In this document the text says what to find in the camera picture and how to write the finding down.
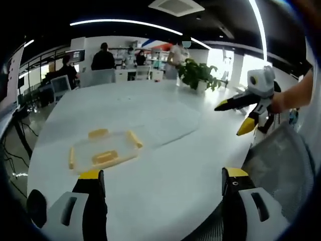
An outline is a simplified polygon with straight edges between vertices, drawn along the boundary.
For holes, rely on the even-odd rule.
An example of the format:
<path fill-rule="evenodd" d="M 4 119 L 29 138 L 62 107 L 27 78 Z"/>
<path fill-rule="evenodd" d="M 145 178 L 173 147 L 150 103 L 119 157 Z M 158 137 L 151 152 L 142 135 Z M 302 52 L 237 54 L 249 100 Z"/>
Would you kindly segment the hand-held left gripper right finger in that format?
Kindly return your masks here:
<path fill-rule="evenodd" d="M 289 226 L 282 208 L 240 168 L 222 168 L 222 240 L 278 240 Z"/>

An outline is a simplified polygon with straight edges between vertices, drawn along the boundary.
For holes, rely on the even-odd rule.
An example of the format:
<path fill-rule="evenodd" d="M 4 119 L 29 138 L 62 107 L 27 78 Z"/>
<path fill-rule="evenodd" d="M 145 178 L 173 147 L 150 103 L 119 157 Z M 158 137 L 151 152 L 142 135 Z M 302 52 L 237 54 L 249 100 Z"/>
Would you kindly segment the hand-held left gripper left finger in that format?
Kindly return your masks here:
<path fill-rule="evenodd" d="M 49 240 L 107 240 L 107 212 L 104 172 L 90 170 L 50 207 L 44 235 Z"/>

